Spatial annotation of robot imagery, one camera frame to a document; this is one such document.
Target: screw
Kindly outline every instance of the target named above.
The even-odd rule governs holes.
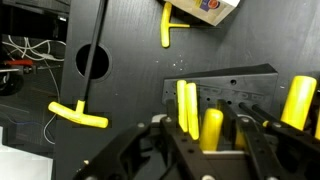
[[[273,123],[273,125],[277,128],[281,128],[281,124],[280,123]]]
[[[138,127],[139,127],[139,128],[143,128],[144,126],[145,126],[144,123],[139,123],[139,124],[138,124]]]
[[[248,123],[248,122],[249,122],[249,119],[248,119],[248,118],[245,118],[245,117],[241,118],[241,120],[242,120],[243,122],[245,122],[245,123]]]
[[[210,175],[204,175],[201,180],[216,180],[216,179]]]
[[[278,178],[276,178],[276,177],[267,177],[267,179],[266,180],[279,180]]]
[[[166,122],[171,122],[172,120],[171,120],[171,118],[170,117],[167,117],[167,119],[166,119]]]

